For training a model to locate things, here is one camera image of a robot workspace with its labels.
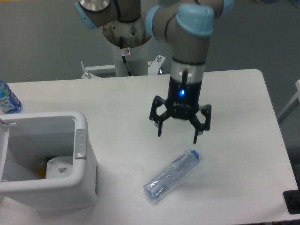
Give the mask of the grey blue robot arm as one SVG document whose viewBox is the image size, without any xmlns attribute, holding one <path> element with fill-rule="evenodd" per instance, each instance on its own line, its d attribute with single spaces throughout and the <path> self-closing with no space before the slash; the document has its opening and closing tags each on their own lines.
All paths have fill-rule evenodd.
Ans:
<svg viewBox="0 0 300 225">
<path fill-rule="evenodd" d="M 176 0 L 141 10 L 139 0 L 78 0 L 75 8 L 90 29 L 101 28 L 113 50 L 117 76 L 147 75 L 148 43 L 172 47 L 168 96 L 156 96 L 150 120 L 162 130 L 168 118 L 188 120 L 195 136 L 210 129 L 211 105 L 199 105 L 214 20 L 232 10 L 233 0 Z"/>
</svg>

